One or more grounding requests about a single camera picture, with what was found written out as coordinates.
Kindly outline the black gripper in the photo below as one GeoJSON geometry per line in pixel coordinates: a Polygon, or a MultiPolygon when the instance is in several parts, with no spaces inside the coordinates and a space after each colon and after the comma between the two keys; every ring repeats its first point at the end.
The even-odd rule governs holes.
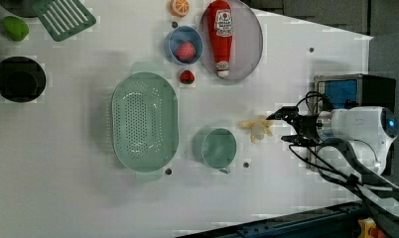
{"type": "Polygon", "coordinates": [[[319,144],[317,115],[299,115],[297,106],[283,106],[267,117],[267,120],[292,121],[298,135],[282,136],[281,140],[299,147],[314,147],[319,144]]]}

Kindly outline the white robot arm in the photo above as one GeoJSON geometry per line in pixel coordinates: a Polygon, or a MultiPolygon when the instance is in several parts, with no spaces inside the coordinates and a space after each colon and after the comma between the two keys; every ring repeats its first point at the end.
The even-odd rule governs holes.
{"type": "Polygon", "coordinates": [[[385,171],[387,155],[399,131],[395,115],[379,106],[333,109],[316,115],[300,115],[297,106],[283,106],[267,120],[283,120],[291,125],[296,135],[283,136],[282,140],[300,147],[339,145],[341,153],[346,151],[342,143],[350,143],[358,162],[377,175],[385,171]]]}

